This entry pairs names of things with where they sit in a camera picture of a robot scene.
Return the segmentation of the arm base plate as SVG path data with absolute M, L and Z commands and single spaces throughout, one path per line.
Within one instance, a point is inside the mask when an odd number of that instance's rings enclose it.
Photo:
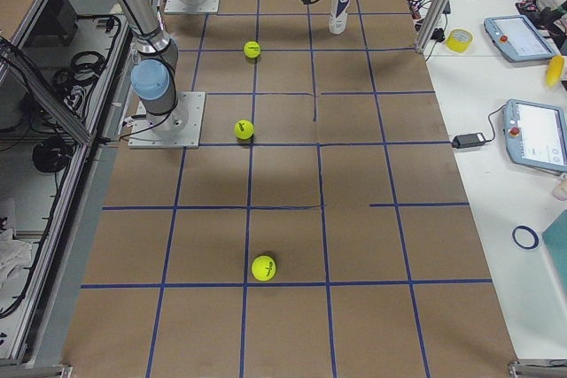
M 151 114 L 133 125 L 129 137 L 131 149 L 197 148 L 206 103 L 202 91 L 180 91 L 178 104 L 166 121 L 158 126 L 159 119 Z
M 217 13 L 220 0 L 167 0 L 165 14 L 209 14 Z

